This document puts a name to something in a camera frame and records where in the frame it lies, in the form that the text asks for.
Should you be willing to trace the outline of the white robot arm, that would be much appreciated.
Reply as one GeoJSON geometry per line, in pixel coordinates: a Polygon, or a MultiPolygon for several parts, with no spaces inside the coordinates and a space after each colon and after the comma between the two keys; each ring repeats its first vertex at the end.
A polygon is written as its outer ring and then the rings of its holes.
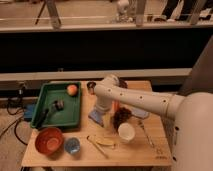
{"type": "Polygon", "coordinates": [[[113,100],[175,121],[171,171],[213,171],[213,94],[188,96],[119,87],[108,75],[94,87],[95,108],[105,113],[113,100]]]}

